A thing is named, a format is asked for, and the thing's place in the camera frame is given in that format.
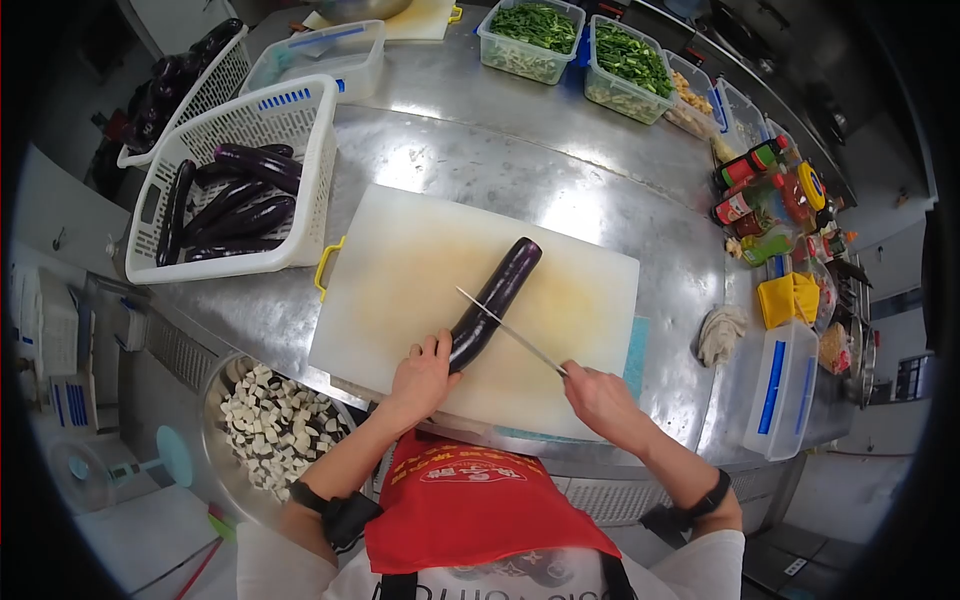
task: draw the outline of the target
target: yellow lid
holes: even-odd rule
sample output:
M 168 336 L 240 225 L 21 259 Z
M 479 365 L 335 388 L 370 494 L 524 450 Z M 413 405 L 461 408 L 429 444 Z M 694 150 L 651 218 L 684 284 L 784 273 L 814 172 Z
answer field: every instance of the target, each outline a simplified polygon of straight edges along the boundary
M 810 163 L 804 161 L 797 167 L 797 179 L 800 180 L 800 187 L 804 190 L 806 201 L 813 206 L 814 210 L 823 210 L 827 205 L 827 198 L 824 196 L 824 186 L 813 172 Z

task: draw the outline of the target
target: black wristband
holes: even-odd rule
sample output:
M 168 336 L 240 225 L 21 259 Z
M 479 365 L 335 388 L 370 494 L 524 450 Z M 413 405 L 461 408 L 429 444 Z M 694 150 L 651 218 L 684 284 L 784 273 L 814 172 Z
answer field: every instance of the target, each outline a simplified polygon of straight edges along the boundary
M 320 515 L 326 540 L 334 548 L 346 548 L 360 536 L 368 522 L 383 515 L 380 505 L 360 492 L 353 492 L 346 499 L 324 500 L 299 479 L 290 484 L 289 489 L 292 500 Z
M 724 497 L 726 497 L 727 490 L 730 489 L 730 475 L 721 468 L 717 471 L 719 472 L 717 485 L 695 505 L 688 509 L 682 509 L 676 506 L 666 508 L 662 504 L 658 504 L 640 518 L 640 523 L 672 547 L 680 548 L 684 546 L 686 540 L 684 540 L 683 533 L 693 527 L 694 519 L 709 515 L 717 510 Z

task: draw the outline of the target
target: white shirt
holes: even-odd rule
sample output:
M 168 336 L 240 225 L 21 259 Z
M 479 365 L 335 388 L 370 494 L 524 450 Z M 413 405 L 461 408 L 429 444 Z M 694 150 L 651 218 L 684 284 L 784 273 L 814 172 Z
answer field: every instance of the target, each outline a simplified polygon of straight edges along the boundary
M 638 600 L 738 599 L 743 534 L 707 534 L 649 570 L 623 555 Z M 255 523 L 237 527 L 239 600 L 376 600 L 380 575 L 364 549 L 339 572 L 319 556 Z M 471 567 L 427 568 L 418 576 L 418 600 L 601 600 L 600 555 L 586 548 L 555 548 Z

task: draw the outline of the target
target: gray rag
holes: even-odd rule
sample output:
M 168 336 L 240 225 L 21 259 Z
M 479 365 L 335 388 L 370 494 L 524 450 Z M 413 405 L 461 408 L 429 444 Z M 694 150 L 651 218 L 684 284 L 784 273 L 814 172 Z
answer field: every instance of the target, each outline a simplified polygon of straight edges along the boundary
M 697 343 L 697 358 L 706 367 L 722 365 L 730 360 L 736 339 L 747 329 L 747 315 L 740 306 L 714 308 L 704 319 Z

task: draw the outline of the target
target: green bottle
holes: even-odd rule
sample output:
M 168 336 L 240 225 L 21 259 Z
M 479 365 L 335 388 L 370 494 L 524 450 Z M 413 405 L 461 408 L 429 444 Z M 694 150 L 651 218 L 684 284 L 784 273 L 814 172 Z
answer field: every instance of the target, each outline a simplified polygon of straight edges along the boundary
M 740 240 L 743 249 L 743 259 L 751 267 L 759 267 L 767 262 L 767 258 L 778 254 L 787 254 L 793 251 L 799 233 L 796 229 L 783 223 L 774 225 L 762 235 L 747 235 Z

